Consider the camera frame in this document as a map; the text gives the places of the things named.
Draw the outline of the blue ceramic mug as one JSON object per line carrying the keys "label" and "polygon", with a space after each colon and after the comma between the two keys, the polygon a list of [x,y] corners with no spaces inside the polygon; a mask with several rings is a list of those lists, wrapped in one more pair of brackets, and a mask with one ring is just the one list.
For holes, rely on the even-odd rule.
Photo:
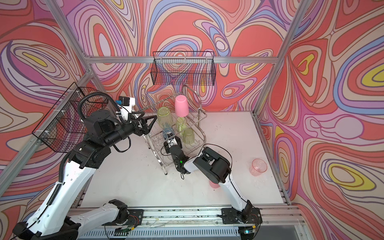
{"label": "blue ceramic mug", "polygon": [[175,132],[174,132],[173,127],[164,127],[163,131],[162,131],[162,135],[163,135],[163,139],[165,141],[167,141],[167,139],[169,139],[171,137],[174,137],[175,136]]}

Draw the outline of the green transparent cup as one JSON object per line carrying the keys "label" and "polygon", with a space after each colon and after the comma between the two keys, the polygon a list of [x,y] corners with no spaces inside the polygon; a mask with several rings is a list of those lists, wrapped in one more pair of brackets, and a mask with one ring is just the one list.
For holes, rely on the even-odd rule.
{"label": "green transparent cup", "polygon": [[195,132],[193,129],[188,128],[183,131],[183,142],[186,145],[192,145],[195,142]]}
{"label": "green transparent cup", "polygon": [[158,124],[162,129],[171,128],[173,126],[173,117],[168,107],[161,107],[157,111]]}

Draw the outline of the light green ceramic mug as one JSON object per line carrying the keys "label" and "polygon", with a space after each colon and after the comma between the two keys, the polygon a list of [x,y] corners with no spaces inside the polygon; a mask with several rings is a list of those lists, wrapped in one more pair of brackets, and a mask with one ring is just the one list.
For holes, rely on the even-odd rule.
{"label": "light green ceramic mug", "polygon": [[188,128],[187,120],[185,117],[177,118],[176,128],[179,133],[183,133]]}

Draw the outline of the pink plastic cup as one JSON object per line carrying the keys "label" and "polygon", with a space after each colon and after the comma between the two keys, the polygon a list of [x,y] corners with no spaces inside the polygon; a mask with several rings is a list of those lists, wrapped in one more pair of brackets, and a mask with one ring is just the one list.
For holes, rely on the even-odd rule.
{"label": "pink plastic cup", "polygon": [[213,183],[213,182],[211,182],[211,181],[209,181],[209,185],[210,185],[210,187],[213,188],[213,189],[217,189],[217,188],[220,187],[219,184],[215,184],[215,183]]}
{"label": "pink plastic cup", "polygon": [[178,95],[175,98],[175,113],[178,117],[186,117],[189,114],[188,99],[184,95]]}

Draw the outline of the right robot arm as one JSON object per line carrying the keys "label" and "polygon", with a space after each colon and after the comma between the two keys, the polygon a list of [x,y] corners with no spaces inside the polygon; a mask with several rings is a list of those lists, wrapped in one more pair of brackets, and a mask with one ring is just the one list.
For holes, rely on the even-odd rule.
{"label": "right robot arm", "polygon": [[210,148],[215,144],[204,144],[196,156],[185,155],[178,137],[172,137],[163,143],[162,150],[171,156],[176,170],[184,175],[200,171],[210,183],[219,185],[231,201],[231,208],[222,209],[221,218],[224,223],[246,223],[252,216],[253,204],[241,192],[232,175],[232,160]]}

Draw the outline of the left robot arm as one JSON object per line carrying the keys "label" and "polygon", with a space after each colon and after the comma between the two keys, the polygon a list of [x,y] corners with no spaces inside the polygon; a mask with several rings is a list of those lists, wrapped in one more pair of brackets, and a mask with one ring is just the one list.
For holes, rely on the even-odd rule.
{"label": "left robot arm", "polygon": [[[107,109],[83,113],[83,105],[91,98],[104,97],[116,111]],[[68,212],[84,185],[111,154],[111,148],[120,152],[117,143],[135,134],[139,137],[150,133],[157,116],[146,116],[145,112],[122,110],[114,99],[102,92],[93,92],[83,97],[77,106],[80,119],[87,128],[82,142],[78,143],[62,158],[59,179],[39,209],[26,221],[13,229],[16,238],[22,240],[76,240],[83,234],[105,224],[125,225],[130,217],[126,204],[111,200],[104,206],[87,212],[83,216],[68,216]]]}

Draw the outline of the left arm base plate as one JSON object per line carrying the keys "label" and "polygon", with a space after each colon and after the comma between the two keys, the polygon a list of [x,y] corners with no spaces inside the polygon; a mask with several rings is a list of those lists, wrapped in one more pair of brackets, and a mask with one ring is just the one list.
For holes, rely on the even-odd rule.
{"label": "left arm base plate", "polygon": [[116,220],[104,224],[104,226],[131,226],[137,227],[142,224],[144,216],[143,209],[128,209],[125,214],[118,214]]}

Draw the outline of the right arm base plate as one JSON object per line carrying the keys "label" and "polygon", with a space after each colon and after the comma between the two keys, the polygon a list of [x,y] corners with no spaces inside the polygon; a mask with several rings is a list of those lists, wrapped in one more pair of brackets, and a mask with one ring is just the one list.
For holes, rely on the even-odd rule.
{"label": "right arm base plate", "polygon": [[245,212],[235,210],[234,208],[222,208],[221,213],[217,217],[221,218],[225,225],[253,224],[258,226],[263,223],[259,208],[251,208]]}

